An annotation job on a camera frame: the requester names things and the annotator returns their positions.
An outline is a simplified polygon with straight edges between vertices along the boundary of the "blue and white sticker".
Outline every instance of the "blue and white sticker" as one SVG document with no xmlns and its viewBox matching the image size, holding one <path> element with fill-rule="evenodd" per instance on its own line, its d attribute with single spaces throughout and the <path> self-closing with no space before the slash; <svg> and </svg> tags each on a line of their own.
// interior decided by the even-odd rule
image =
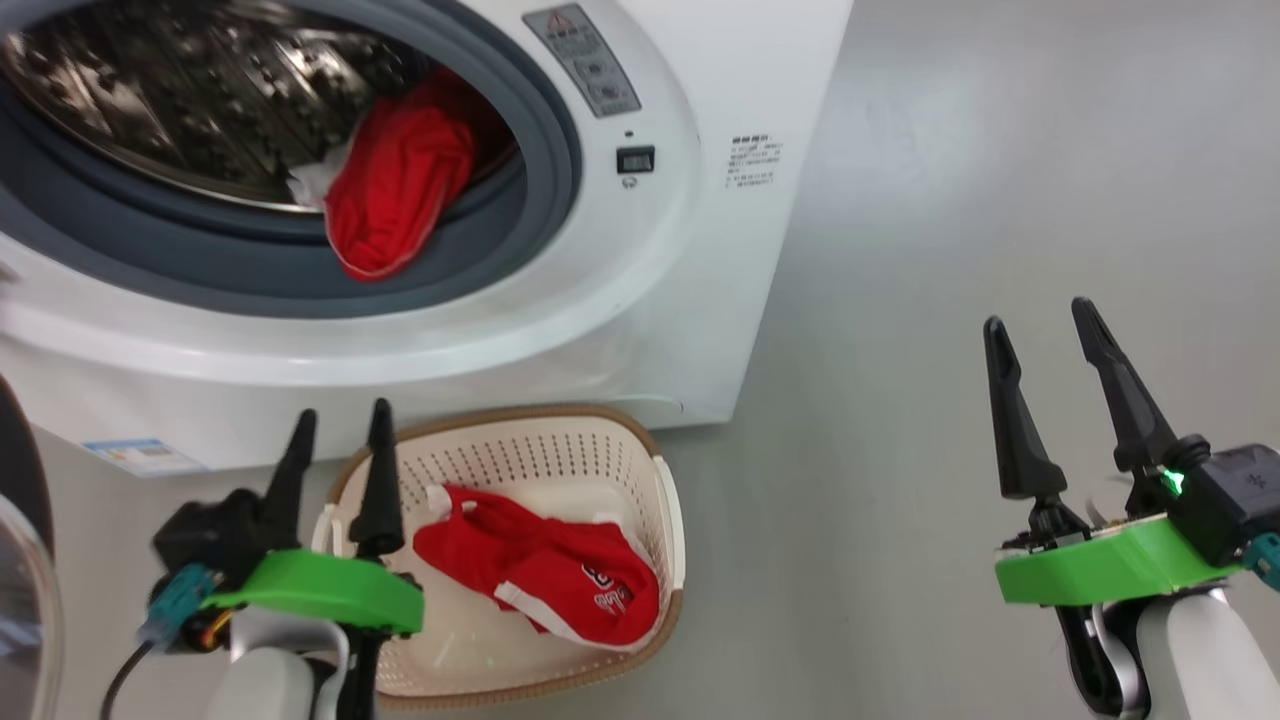
<svg viewBox="0 0 1280 720">
<path fill-rule="evenodd" d="M 156 438 L 86 442 L 84 448 L 140 478 L 186 475 L 209 470 Z"/>
</svg>

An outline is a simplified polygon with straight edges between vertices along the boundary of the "black cable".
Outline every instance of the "black cable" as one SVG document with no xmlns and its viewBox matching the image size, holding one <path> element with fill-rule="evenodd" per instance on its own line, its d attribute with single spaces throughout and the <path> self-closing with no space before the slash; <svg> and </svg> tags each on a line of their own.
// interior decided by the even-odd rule
<svg viewBox="0 0 1280 720">
<path fill-rule="evenodd" d="M 151 652 L 154 644 L 151 641 L 140 644 L 138 650 L 134 650 L 133 655 L 124 661 L 124 665 L 120 665 L 120 669 L 115 671 L 115 678 L 111 678 L 111 684 L 106 687 L 106 694 L 102 696 L 102 710 L 97 714 L 99 720 L 111 720 L 111 706 L 115 705 L 115 696 L 120 694 L 120 688 L 124 685 L 125 678 Z"/>
</svg>

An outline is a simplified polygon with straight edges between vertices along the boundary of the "white washing machine panel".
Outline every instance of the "white washing machine panel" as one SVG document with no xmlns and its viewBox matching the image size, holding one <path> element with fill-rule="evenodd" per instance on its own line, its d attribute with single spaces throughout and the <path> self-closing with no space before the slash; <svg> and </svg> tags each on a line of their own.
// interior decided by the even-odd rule
<svg viewBox="0 0 1280 720">
<path fill-rule="evenodd" d="M 604 118 L 525 20 L 557 4 L 466 5 L 541 67 L 581 143 L 577 200 L 538 258 L 444 305 L 307 320 L 157 300 L 0 237 L 0 369 L 32 421 L 219 469 L 273 462 L 305 407 L 317 456 L 347 455 L 380 396 L 401 423 L 562 401 L 727 420 L 850 0 L 582 1 L 643 102 Z M 617 149 L 646 145 L 655 172 L 620 176 Z"/>
</svg>

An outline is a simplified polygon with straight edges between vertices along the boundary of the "wire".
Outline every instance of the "wire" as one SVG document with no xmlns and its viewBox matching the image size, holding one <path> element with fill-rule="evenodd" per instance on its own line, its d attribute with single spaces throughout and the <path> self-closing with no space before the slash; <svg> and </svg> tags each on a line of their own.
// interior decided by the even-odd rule
<svg viewBox="0 0 1280 720">
<path fill-rule="evenodd" d="M 138 666 L 138 662 L 142 662 L 142 659 L 151 652 L 151 647 L 155 643 L 151 641 L 145 641 L 138 646 L 138 650 L 134 650 L 133 655 L 124 661 L 124 665 L 120 665 L 120 669 L 116 670 L 115 678 L 111 678 L 111 684 L 106 687 L 106 694 L 102 696 L 102 710 L 97 714 L 99 720 L 111 720 L 111 707 L 115 705 L 115 696 L 120 694 L 120 688 L 124 685 L 125 678 L 128 678 L 129 673 Z"/>
<path fill-rule="evenodd" d="M 205 646 L 205 650 L 214 650 L 218 646 L 218 633 L 223 632 L 223 628 L 225 628 L 230 620 L 232 611 L 223 610 L 221 615 L 219 615 L 211 625 L 205 628 L 205 632 L 200 635 L 200 642 Z"/>
</svg>

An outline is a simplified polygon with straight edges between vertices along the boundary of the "laundry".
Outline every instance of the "laundry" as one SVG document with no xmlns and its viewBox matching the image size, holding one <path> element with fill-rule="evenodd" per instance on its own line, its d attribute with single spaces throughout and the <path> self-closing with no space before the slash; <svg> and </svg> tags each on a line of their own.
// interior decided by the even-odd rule
<svg viewBox="0 0 1280 720">
<path fill-rule="evenodd" d="M 429 488 L 428 503 L 448 515 L 417 530 L 413 551 L 467 588 L 580 644 L 635 652 L 657 633 L 653 565 L 618 524 L 545 519 L 457 486 Z"/>
<path fill-rule="evenodd" d="M 403 97 L 384 97 L 321 163 L 291 169 L 301 205 L 323 206 L 347 274 L 381 281 L 426 246 L 474 170 L 507 147 L 502 117 L 466 81 L 436 69 Z"/>
</svg>

